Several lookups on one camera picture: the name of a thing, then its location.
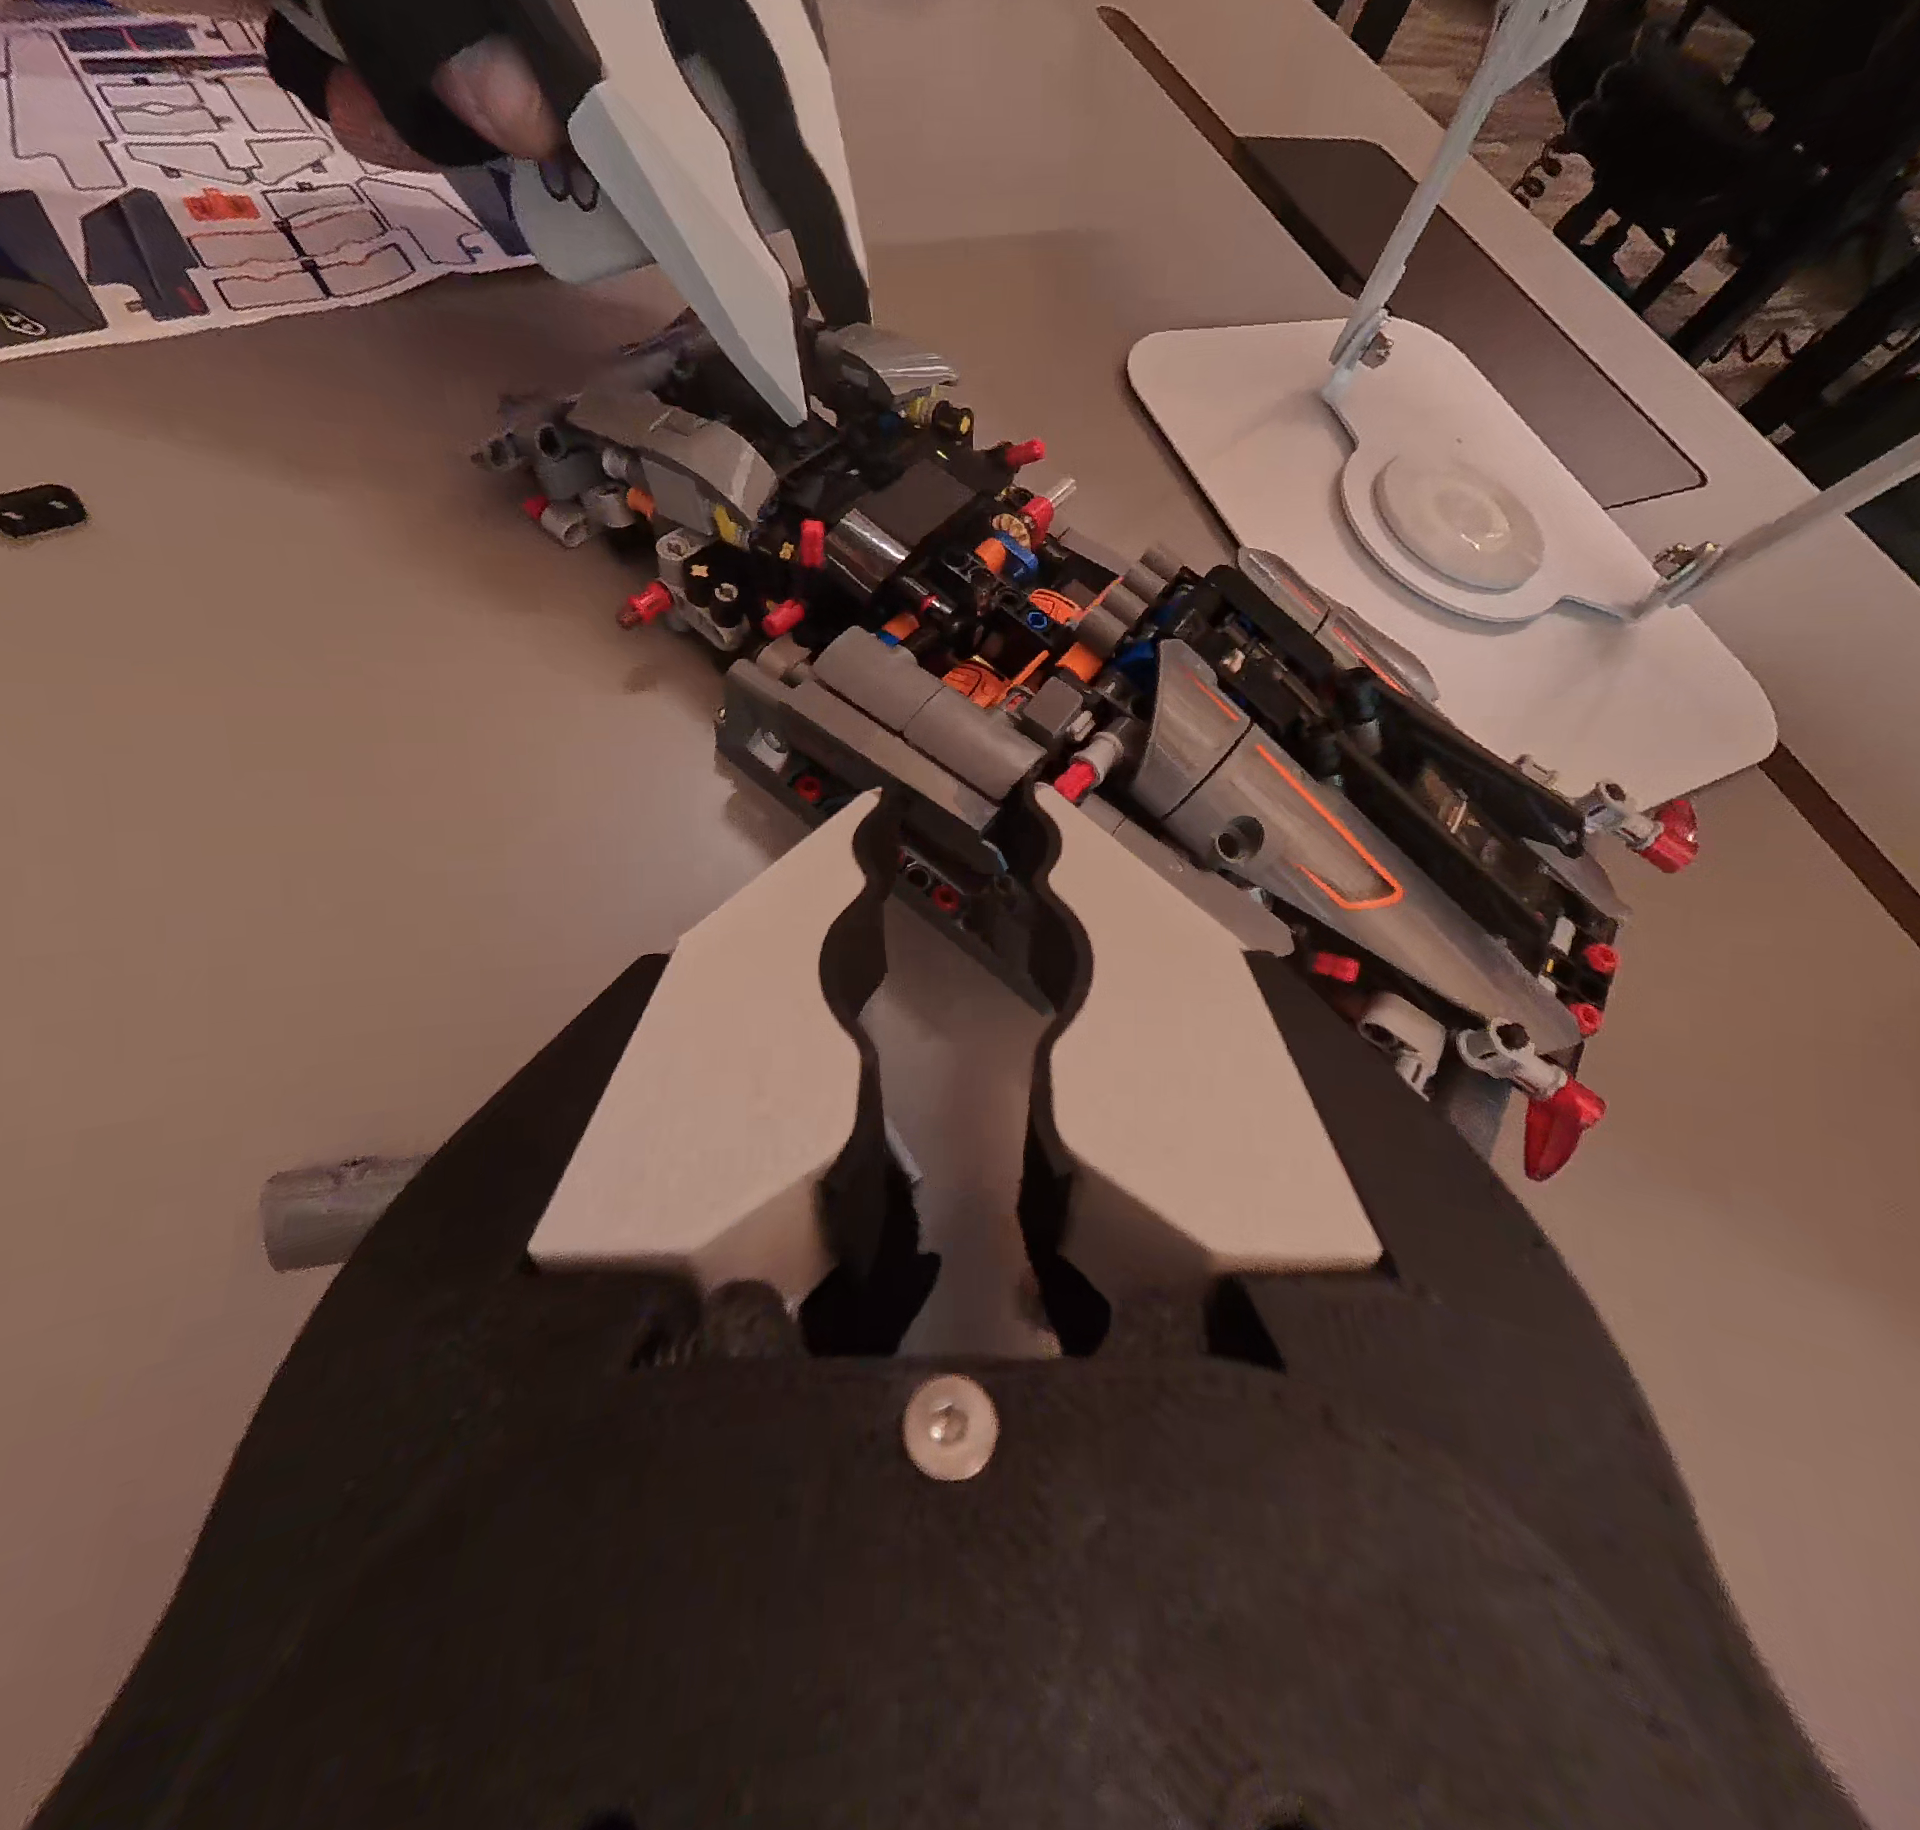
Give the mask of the light grey lego tube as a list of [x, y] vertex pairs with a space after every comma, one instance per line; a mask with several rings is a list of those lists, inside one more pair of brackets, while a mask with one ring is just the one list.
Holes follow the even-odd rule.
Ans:
[[428, 1163], [411, 1156], [279, 1170], [258, 1195], [267, 1264], [277, 1274], [338, 1268]]

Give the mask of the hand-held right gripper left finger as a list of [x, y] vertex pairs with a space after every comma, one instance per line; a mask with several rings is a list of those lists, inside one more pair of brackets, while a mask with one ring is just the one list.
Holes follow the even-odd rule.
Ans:
[[814, 1290], [819, 1191], [856, 1128], [860, 1055], [829, 1010], [829, 928], [868, 890], [851, 799], [687, 931], [528, 1241], [543, 1272]]

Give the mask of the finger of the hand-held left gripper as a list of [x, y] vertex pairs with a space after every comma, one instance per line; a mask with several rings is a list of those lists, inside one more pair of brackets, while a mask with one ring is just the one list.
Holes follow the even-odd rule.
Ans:
[[654, 2], [753, 226], [791, 238], [829, 329], [868, 324], [869, 266], [819, 0]]
[[806, 389], [786, 272], [741, 193], [732, 151], [678, 65], [655, 0], [568, 8], [595, 67], [565, 114], [568, 164], [514, 164], [514, 220], [552, 276], [586, 284], [655, 265], [789, 426]]

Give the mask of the white book stand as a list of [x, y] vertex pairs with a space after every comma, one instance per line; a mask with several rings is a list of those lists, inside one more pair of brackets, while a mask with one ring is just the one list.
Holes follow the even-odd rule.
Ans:
[[1453, 123], [1344, 324], [1162, 332], [1127, 378], [1248, 549], [1410, 643], [1438, 705], [1564, 792], [1664, 804], [1763, 764], [1774, 713], [1693, 603], [1916, 475], [1916, 441], [1734, 540], [1648, 558], [1481, 368], [1390, 302], [1495, 102], [1578, 0], [1500, 0]]

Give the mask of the lego sticker sheet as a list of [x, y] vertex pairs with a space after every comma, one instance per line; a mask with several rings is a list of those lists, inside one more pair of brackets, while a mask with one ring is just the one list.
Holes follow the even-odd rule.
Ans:
[[9, 357], [533, 265], [503, 180], [356, 159], [272, 82], [256, 21], [12, 0], [1, 47]]

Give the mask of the grey black lego car model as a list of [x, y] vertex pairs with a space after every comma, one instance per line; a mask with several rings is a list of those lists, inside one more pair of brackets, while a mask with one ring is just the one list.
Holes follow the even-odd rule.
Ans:
[[1029, 1003], [1017, 812], [1051, 789], [1256, 951], [1291, 957], [1421, 1098], [1523, 1102], [1546, 1180], [1606, 1115], [1578, 1070], [1627, 907], [1593, 845], [1676, 873], [1693, 804], [1572, 799], [1280, 558], [1118, 567], [947, 357], [799, 324], [786, 426], [683, 313], [575, 393], [506, 393], [472, 463], [562, 547], [648, 552], [620, 609], [726, 662], [715, 751], [808, 828], [902, 801], [898, 886]]

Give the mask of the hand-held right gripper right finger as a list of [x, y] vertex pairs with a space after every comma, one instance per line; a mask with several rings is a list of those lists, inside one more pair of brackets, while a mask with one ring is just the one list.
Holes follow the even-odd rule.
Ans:
[[1243, 941], [1057, 789], [1035, 812], [1070, 945], [1033, 1097], [1065, 1153], [1068, 1264], [1094, 1283], [1377, 1268]]

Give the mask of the black chair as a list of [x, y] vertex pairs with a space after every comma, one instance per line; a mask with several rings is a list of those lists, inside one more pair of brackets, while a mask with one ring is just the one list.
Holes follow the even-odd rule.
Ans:
[[1917, 0], [1588, 0], [1549, 62], [1552, 232], [1667, 345], [1734, 355], [1916, 180]]

